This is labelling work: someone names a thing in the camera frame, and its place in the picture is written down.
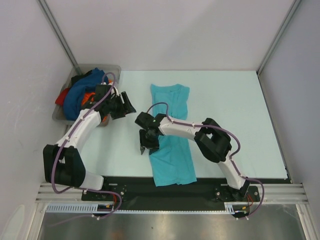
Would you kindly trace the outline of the orange t-shirt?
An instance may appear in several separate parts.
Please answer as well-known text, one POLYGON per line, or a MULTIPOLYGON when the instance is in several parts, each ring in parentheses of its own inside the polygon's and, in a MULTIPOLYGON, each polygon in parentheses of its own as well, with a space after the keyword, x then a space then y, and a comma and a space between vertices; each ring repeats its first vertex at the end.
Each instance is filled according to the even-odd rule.
MULTIPOLYGON (((81 106, 83 107, 88 101, 92 102, 94 100, 95 92, 86 92, 84 94, 84 97, 81 101, 81 106)), ((109 123, 110 118, 108 116, 105 116, 100 123, 100 126, 107 126, 109 123)))

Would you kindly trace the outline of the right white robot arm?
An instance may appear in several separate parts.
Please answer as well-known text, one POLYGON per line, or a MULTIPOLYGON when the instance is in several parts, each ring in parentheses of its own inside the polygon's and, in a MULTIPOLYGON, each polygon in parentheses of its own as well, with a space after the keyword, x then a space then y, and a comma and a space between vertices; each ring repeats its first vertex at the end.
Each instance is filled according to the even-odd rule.
POLYGON ((160 136, 174 136, 194 141, 200 152, 210 162, 216 163, 224 177, 231 196, 242 201, 249 194, 250 183, 237 172, 230 151, 231 134, 222 129, 212 118, 202 123, 187 122, 159 113, 152 116, 141 112, 134 121, 139 127, 140 152, 149 155, 160 149, 160 136))

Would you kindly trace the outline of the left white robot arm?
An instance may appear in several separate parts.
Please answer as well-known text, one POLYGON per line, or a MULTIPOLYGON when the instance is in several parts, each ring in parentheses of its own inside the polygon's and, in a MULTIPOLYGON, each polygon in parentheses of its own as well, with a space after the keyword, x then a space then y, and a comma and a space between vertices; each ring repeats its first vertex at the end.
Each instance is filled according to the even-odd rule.
POLYGON ((92 131, 105 118, 116 120, 135 112, 125 91, 118 92, 111 83, 98 84, 95 94, 81 106, 68 132, 56 144, 44 147, 45 180, 52 186, 59 184, 68 188, 93 190, 98 199, 107 199, 111 188, 104 184, 103 176, 86 170, 81 151, 92 131))

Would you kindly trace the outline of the aluminium corner post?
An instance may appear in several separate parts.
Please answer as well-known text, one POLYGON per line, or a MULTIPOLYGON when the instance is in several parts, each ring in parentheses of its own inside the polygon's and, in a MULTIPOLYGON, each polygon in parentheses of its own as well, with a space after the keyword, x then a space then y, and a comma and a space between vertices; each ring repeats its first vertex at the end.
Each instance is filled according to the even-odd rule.
POLYGON ((69 62, 71 63, 71 65, 74 67, 76 73, 78 75, 82 74, 82 71, 79 67, 79 64, 52 12, 52 10, 50 9, 49 4, 47 3, 46 0, 36 0, 40 10, 42 11, 45 19, 47 20, 49 26, 51 27, 54 35, 56 36, 60 46, 62 47, 65 55, 67 56, 69 62))
POLYGON ((259 64, 259 67, 256 70, 256 74, 258 77, 262 74, 263 70, 265 69, 267 63, 269 62, 270 58, 274 54, 277 46, 279 45, 283 35, 285 34, 285 31, 289 27, 290 23, 292 22, 296 12, 298 11, 300 5, 302 4, 302 0, 294 0, 287 11, 282 23, 280 24, 280 27, 278 28, 270 46, 267 49, 266 54, 264 55, 261 63, 259 64))

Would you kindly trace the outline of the red t-shirt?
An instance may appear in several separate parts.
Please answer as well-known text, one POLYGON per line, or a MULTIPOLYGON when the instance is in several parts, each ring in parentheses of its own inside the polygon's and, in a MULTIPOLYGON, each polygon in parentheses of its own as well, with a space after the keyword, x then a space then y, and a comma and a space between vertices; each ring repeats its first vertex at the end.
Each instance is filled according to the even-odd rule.
POLYGON ((55 104, 58 106, 63 106, 65 98, 69 92, 70 88, 65 88, 64 90, 61 91, 59 96, 55 100, 55 104))

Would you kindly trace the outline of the left aluminium corner post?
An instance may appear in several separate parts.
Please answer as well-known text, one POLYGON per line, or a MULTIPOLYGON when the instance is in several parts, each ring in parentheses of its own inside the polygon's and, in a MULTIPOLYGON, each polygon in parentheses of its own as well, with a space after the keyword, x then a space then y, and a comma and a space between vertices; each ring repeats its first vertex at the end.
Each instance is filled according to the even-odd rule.
POLYGON ((67 56, 69 62, 71 63, 71 65, 74 67, 76 73, 78 75, 82 74, 82 71, 79 67, 79 64, 52 12, 52 10, 50 9, 49 4, 47 3, 46 0, 36 0, 40 10, 42 11, 45 19, 47 20, 49 26, 51 27, 54 35, 56 36, 60 46, 62 47, 65 55, 67 56))

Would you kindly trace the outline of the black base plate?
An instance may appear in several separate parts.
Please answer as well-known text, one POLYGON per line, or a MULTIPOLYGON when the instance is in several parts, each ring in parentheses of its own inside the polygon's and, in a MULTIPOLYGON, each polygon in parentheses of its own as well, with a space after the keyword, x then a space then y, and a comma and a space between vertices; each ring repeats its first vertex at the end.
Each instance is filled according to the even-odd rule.
POLYGON ((196 182, 156 186, 151 177, 108 177, 103 191, 120 194, 121 210, 137 211, 217 211, 223 203, 259 203, 258 183, 245 184, 237 193, 222 178, 198 178, 196 182))

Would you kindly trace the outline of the light blue t-shirt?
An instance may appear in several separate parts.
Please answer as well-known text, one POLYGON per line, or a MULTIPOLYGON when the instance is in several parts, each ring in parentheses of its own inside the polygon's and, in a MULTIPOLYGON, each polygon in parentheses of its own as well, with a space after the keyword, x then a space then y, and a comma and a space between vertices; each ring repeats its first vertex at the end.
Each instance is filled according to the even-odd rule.
MULTIPOLYGON (((150 86, 152 115, 164 114, 167 103, 168 115, 186 120, 187 101, 190 88, 181 84, 172 86, 150 86)), ((197 181, 189 141, 178 136, 160 136, 159 150, 149 156, 153 179, 157 187, 187 185, 197 181)))

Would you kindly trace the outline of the dark blue t-shirt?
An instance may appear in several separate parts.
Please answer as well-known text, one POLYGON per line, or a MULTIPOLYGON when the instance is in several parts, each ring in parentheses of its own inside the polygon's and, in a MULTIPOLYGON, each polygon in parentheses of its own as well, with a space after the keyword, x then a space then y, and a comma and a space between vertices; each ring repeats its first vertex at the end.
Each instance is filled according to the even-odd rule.
POLYGON ((77 119, 82 109, 81 103, 85 93, 95 92, 96 86, 102 82, 104 75, 105 72, 96 67, 92 69, 91 75, 71 86, 63 103, 64 116, 68 121, 77 119))

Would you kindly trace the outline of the right aluminium corner post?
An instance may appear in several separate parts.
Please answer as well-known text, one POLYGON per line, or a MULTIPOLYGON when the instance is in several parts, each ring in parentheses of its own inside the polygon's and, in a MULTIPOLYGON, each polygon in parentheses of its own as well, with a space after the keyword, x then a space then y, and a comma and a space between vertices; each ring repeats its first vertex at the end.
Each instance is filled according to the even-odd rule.
POLYGON ((279 45, 283 35, 285 34, 285 31, 289 27, 290 23, 292 22, 296 12, 298 11, 300 5, 302 4, 302 0, 294 0, 287 11, 282 23, 280 24, 280 27, 278 28, 270 46, 267 49, 266 54, 264 55, 261 63, 259 64, 259 67, 256 70, 256 74, 258 77, 262 74, 263 70, 265 69, 267 63, 269 62, 270 58, 274 54, 277 46, 279 45))

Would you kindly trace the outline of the black t-shirt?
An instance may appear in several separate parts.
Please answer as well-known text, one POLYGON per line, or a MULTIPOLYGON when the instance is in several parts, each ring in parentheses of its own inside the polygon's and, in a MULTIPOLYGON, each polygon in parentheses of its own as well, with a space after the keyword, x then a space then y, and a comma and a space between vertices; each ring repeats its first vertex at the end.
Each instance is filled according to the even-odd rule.
POLYGON ((85 74, 80 74, 80 75, 76 75, 76 76, 73 76, 71 78, 71 86, 73 86, 74 84, 76 84, 79 80, 83 79, 83 78, 86 78, 87 76, 91 75, 92 74, 92 70, 86 72, 85 74))

